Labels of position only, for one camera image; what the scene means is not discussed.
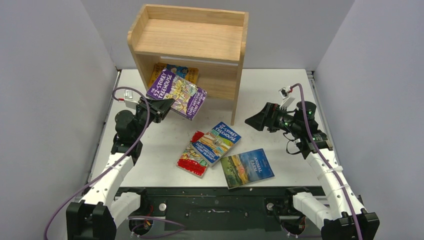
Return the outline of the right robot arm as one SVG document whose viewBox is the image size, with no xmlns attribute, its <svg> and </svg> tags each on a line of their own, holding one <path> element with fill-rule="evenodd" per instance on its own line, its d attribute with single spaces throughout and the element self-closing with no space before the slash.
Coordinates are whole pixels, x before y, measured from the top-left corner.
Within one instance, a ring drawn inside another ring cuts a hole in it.
<svg viewBox="0 0 424 240">
<path fill-rule="evenodd" d="M 380 220 L 375 212 L 366 210 L 352 191 L 331 141 L 318 129 L 316 109 L 310 101 L 298 102 L 293 111 L 268 102 L 244 122 L 257 131 L 290 133 L 321 184 L 328 205 L 318 201 L 306 187 L 292 187 L 286 190 L 288 197 L 282 201 L 286 213 L 302 213 L 320 230 L 323 240 L 372 240 Z"/>
</svg>

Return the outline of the purple 52-storey treehouse book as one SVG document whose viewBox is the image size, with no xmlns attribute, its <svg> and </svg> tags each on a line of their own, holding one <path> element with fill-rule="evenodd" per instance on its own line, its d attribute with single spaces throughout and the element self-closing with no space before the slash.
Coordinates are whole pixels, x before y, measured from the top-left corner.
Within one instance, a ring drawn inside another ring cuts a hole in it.
<svg viewBox="0 0 424 240">
<path fill-rule="evenodd" d="M 208 94 L 201 87 L 165 68 L 146 95 L 154 100 L 173 99 L 172 110 L 188 120 L 193 120 Z"/>
</svg>

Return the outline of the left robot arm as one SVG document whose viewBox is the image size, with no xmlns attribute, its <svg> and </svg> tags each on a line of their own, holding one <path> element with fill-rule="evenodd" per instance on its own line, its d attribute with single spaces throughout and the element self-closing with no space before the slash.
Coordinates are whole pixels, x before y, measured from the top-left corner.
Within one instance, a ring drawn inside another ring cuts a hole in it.
<svg viewBox="0 0 424 240">
<path fill-rule="evenodd" d="M 138 192 L 125 192 L 115 199 L 126 175 L 137 163 L 143 144 L 141 136 L 151 123 L 160 123 L 171 110 L 174 99 L 140 99 L 135 112 L 121 110 L 115 115 L 113 145 L 102 173 L 86 186 L 87 193 L 66 209 L 69 240 L 113 240 L 119 226 L 133 212 L 144 215 L 149 201 Z"/>
</svg>

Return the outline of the yellow 130-storey treehouse book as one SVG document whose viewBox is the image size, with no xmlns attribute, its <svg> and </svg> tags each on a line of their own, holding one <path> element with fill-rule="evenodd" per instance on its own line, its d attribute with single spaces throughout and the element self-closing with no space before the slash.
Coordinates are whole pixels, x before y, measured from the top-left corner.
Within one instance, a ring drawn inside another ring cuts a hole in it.
<svg viewBox="0 0 424 240">
<path fill-rule="evenodd" d="M 153 67 L 152 75 L 149 82 L 147 83 L 148 88 L 150 88 L 156 81 L 163 69 L 171 71 L 172 73 L 191 82 L 192 84 L 197 84 L 199 77 L 199 70 L 197 68 L 158 62 Z"/>
</svg>

